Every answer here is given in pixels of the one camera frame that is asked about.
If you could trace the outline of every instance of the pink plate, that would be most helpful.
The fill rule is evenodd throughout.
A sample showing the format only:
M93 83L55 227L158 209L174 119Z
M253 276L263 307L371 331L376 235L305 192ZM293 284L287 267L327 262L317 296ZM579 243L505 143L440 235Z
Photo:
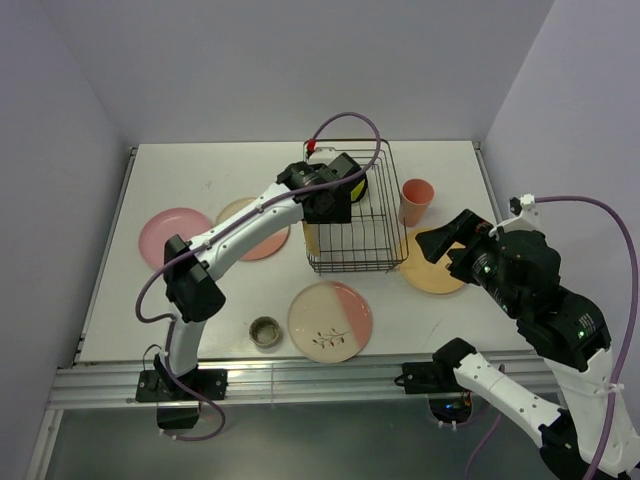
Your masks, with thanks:
M222 209L222 212L220 212L220 215L218 215L218 218L216 218L216 225L221 224L232 215L235 215L254 200L255 198L241 198L239 200L236 200L235 202L230 203ZM269 257L282 248L282 246L287 241L287 238L289 238L289 227L283 228L282 230L271 235L264 242L245 253L240 260L261 260L263 258Z
M140 255L154 270L164 265L164 244L174 235L183 240L200 235L213 227L202 213L191 208L171 208L147 222L140 232Z
M336 363L356 355L373 328L367 301L351 287L322 282L302 290L288 315L291 340L311 360Z

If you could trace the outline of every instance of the red connector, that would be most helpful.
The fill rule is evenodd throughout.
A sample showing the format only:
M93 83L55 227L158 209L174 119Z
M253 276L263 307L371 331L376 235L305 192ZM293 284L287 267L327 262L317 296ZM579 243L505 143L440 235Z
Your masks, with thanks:
M316 151L316 141L312 138L310 138L307 141L307 158L309 158L311 155L313 155L313 152Z

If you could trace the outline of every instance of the metal frame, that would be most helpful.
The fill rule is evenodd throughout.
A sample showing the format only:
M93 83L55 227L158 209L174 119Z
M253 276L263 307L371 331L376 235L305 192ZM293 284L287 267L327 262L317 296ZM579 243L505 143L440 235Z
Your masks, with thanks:
M500 221L502 215L487 175L481 146L479 143L473 145L493 211ZM83 334L78 345L78 353L82 349L84 335L91 318L136 153L137 147L132 148L116 213L85 319ZM534 393L560 394L555 377L542 359L533 352L487 353L485 357L496 365L505 364L509 376ZM307 359L208 361L201 362L200 368L225 368L229 371L227 397L224 401L219 402L221 405L402 400L411 397L405 395L404 390L393 383L393 379L401 372L401 364L430 359L430 355L369 356L355 357L349 362L333 365L315 363ZM45 478L65 410L155 408L156 404L135 403L134 397L141 370L142 363L138 362L74 364L72 368L58 370L27 478L29 480ZM448 396L431 395L431 398ZM172 402L170 405L190 404L194 405L195 402Z

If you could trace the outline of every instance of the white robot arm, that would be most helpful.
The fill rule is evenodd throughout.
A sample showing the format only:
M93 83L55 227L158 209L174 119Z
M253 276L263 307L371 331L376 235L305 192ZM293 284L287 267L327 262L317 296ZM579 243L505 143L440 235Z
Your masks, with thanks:
M611 385L613 353L602 312L588 299L560 286L560 256L540 232L533 195L511 200L511 218L491 226L465 211L450 224L417 236L425 258L448 254L451 275L480 285L511 318L518 331L555 375L568 410L544 401L493 368L475 348L455 339L434 354L440 377L449 377L485 398L522 428L549 469L582 479L596 455L607 396L616 395L609 439L593 478L629 478L640 461L638 437L621 387Z

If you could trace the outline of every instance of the leaf pattern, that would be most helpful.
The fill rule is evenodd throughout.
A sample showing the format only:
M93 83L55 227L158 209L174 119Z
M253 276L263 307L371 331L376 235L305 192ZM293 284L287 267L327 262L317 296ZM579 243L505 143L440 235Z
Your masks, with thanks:
M331 347L335 347L336 344L344 343L344 336L349 332L338 332L335 328L331 328L331 331L326 335L323 335L321 332L318 332L318 338L312 338L311 341L315 345L320 345L322 348L325 345L330 345Z

